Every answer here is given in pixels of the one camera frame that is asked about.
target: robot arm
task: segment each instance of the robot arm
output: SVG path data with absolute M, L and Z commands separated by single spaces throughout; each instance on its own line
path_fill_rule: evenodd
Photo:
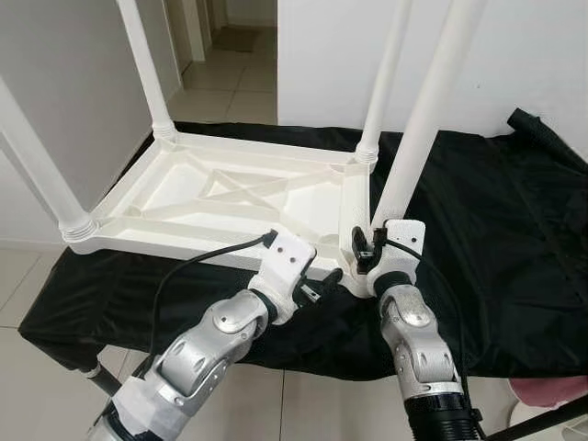
M 374 244 L 354 229 L 358 279 L 379 299 L 381 332 L 390 347 L 414 439 L 475 440 L 476 419 L 463 393 L 433 312 L 414 286 L 424 224 L 389 220 Z M 213 304 L 201 322 L 178 336 L 144 379 L 129 378 L 87 438 L 90 441 L 173 441 L 269 322 L 287 322 L 298 308 L 294 291 L 316 252 L 281 232 L 244 289 Z M 306 293 L 309 299 L 312 294 Z
M 367 290 L 379 299 L 380 329 L 392 352 L 414 439 L 479 439 L 451 351 L 414 286 L 419 261 L 388 244 L 394 241 L 420 254 L 424 224 L 388 220 L 385 227 L 375 231 L 373 250 L 361 237 L 356 242 L 364 248 Z
M 90 441 L 173 441 L 269 322 L 287 322 L 292 296 L 316 251 L 299 237 L 280 232 L 248 289 L 214 303 L 200 323 L 179 335 L 144 379 L 130 377 L 113 397 Z

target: black cloth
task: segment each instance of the black cloth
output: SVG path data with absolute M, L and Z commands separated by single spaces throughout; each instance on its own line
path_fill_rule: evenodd
M 352 152 L 358 130 L 179 123 L 181 131 Z M 386 132 L 371 177 L 372 212 L 401 135 Z M 449 279 L 465 316 L 469 372 L 490 377 L 588 373 L 586 164 L 565 145 L 524 130 L 490 139 L 441 131 L 407 214 L 426 224 L 424 255 Z M 153 294 L 178 261 L 66 250 L 19 331 L 63 366 L 89 369 L 104 345 L 146 351 Z M 214 301 L 247 285 L 250 271 L 192 265 L 162 304 L 160 348 L 198 323 Z M 426 266 L 418 285 L 454 354 L 450 298 Z M 340 379 L 394 372 L 374 300 L 327 292 L 271 326 L 243 362 Z

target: black cable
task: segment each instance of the black cable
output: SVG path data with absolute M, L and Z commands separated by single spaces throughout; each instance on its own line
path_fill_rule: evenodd
M 388 245 L 393 246 L 394 248 L 398 248 L 399 250 L 404 251 L 405 253 L 410 254 L 412 257 L 418 259 L 420 262 L 423 262 L 429 269 L 431 269 L 435 275 L 441 280 L 441 283 L 445 285 L 447 292 L 449 293 L 449 297 L 453 303 L 454 309 L 456 311 L 456 315 L 458 316 L 458 333 L 459 333 L 459 375 L 461 376 L 461 387 L 463 388 L 463 395 L 466 399 L 466 406 L 468 406 L 468 411 L 474 414 L 474 411 L 471 407 L 471 398 L 469 397 L 469 387 L 468 387 L 468 367 L 466 363 L 466 351 L 465 351 L 465 340 L 464 340 L 464 330 L 463 330 L 463 314 L 461 312 L 461 306 L 459 305 L 458 296 L 456 295 L 455 291 L 451 288 L 451 285 L 447 281 L 446 277 L 443 275 L 441 270 L 437 268 L 432 262 L 425 259 L 422 255 L 418 254 L 416 251 L 412 250 L 406 245 L 402 243 L 394 242 L 390 239 L 386 240 Z M 475 425 L 478 434 L 480 435 L 481 439 L 486 439 L 486 434 L 482 430 L 480 426 L 479 418 L 475 418 Z
M 155 360 L 155 356 L 157 355 L 157 334 L 159 333 L 159 312 L 161 309 L 161 295 L 164 291 L 165 285 L 167 285 L 170 279 L 182 269 L 192 264 L 195 264 L 196 262 L 202 262 L 203 260 L 207 260 L 221 254 L 233 253 L 235 251 L 243 250 L 245 248 L 251 248 L 252 246 L 256 246 L 260 243 L 263 243 L 269 247 L 269 245 L 273 242 L 276 235 L 276 232 L 271 231 L 249 242 L 239 243 L 236 245 L 221 248 L 219 250 L 214 250 L 208 253 L 197 255 L 196 257 L 192 257 L 191 259 L 186 260 L 185 262 L 182 262 L 181 264 L 175 266 L 164 276 L 164 278 L 162 278 L 162 281 L 159 283 L 159 287 L 155 292 L 155 297 L 153 298 L 151 342 L 149 344 L 149 356 L 144 364 L 146 368 L 149 368 L 151 366 L 152 362 Z

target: tiled floor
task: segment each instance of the tiled floor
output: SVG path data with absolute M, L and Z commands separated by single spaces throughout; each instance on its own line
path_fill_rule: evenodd
M 262 28 L 253 52 L 213 50 L 183 74 L 169 102 L 173 119 L 195 122 L 277 122 L 277 33 Z
M 173 118 L 276 123 L 276 33 L 265 30 L 253 53 L 213 51 L 184 75 Z M 50 360 L 17 333 L 58 253 L 0 250 L 0 439 L 74 441 L 106 396 Z M 125 379 L 144 354 L 109 347 L 105 366 Z M 501 379 L 471 379 L 473 400 L 494 432 L 515 403 Z M 369 441 L 412 439 L 395 378 L 341 381 L 238 365 L 190 421 L 181 440 Z

